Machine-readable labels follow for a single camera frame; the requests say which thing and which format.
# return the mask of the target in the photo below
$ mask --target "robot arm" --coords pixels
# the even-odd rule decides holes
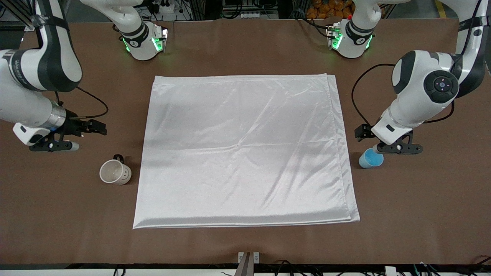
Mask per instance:
[[[382,11],[377,5],[399,4],[410,0],[353,0],[356,10],[351,19],[343,19],[328,29],[328,45],[347,58],[356,58],[370,46],[372,33],[379,22]]]
[[[81,0],[107,16],[123,36],[126,50],[138,60],[149,60],[165,51],[167,29],[143,21],[133,6],[143,0]]]
[[[105,125],[94,120],[72,120],[76,114],[41,94],[73,90],[80,83],[82,69],[58,0],[36,0],[33,6],[32,20],[40,47],[0,51],[0,119],[16,123],[14,133],[31,150],[54,151],[49,144],[77,150],[76,143],[63,141],[62,136],[105,134]],[[61,135],[60,141],[52,139],[54,133]]]
[[[359,140],[373,135],[379,138],[383,143],[377,149],[381,152],[421,152],[421,146],[405,144],[403,138],[413,128],[440,113],[455,98],[472,92],[483,80],[491,1],[443,2],[456,11],[461,21],[456,54],[411,51],[404,55],[392,72],[397,98],[375,126],[362,125],[355,131]]]

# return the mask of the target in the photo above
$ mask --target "white cloth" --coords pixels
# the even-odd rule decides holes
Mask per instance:
[[[155,77],[133,229],[350,221],[334,76]]]

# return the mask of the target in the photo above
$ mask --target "table surface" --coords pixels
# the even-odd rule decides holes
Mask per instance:
[[[376,141],[354,138],[362,123],[350,99],[355,80],[371,66],[395,63],[413,49],[452,53],[456,20],[382,20],[371,48],[358,59],[330,52],[325,38],[302,21],[162,25],[169,27],[167,52],[146,62],[124,50],[111,24],[70,25],[83,68],[80,86],[110,108],[100,118],[107,136],[74,137],[81,148],[73,153],[31,153],[12,124],[0,122],[1,263],[230,263],[239,251],[258,251],[265,263],[466,264],[491,252],[489,76],[457,100],[451,118],[415,130],[422,154],[386,156],[373,170],[357,164]],[[34,36],[27,35],[23,47],[34,45]],[[321,73],[337,78],[360,222],[132,230],[155,75]],[[371,122],[395,98],[390,75],[391,68],[377,68],[359,83],[356,100]],[[79,91],[60,97],[79,115],[103,110]],[[98,176],[100,165],[114,154],[126,156],[133,170],[121,187]]]

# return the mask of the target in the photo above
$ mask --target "blue cup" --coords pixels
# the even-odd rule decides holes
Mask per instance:
[[[362,168],[378,167],[383,163],[383,154],[376,153],[373,148],[369,148],[360,156],[358,163]]]

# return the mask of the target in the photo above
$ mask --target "power strip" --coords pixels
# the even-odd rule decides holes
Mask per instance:
[[[260,18],[261,17],[261,13],[259,12],[243,12],[241,13],[241,19],[244,19],[244,18]]]
[[[159,12],[161,13],[174,13],[175,4],[171,4],[169,7],[160,6]]]

